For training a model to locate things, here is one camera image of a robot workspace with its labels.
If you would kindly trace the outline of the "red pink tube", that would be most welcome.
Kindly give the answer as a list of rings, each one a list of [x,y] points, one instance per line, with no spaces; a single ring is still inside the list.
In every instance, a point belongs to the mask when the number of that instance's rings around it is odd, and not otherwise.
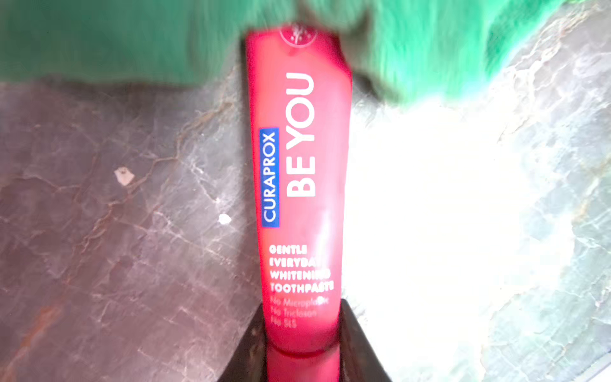
[[[353,76],[332,33],[246,39],[270,381],[337,381]]]

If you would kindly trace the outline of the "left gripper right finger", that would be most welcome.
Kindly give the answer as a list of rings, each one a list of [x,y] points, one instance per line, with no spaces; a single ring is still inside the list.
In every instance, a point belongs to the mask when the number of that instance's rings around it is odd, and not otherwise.
[[[340,381],[391,382],[346,299],[341,300],[339,325]]]

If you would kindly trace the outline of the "green microfiber cloth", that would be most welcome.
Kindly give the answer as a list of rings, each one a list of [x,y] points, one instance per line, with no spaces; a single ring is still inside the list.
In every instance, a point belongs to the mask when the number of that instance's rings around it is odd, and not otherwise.
[[[338,36],[378,96],[480,91],[559,1],[4,1],[1,78],[192,85],[248,32],[304,23]]]

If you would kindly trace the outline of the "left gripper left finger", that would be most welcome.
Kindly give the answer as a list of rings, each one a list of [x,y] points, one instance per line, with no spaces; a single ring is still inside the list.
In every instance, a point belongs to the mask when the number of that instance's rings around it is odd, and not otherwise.
[[[263,305],[253,314],[218,382],[266,382],[267,342]]]

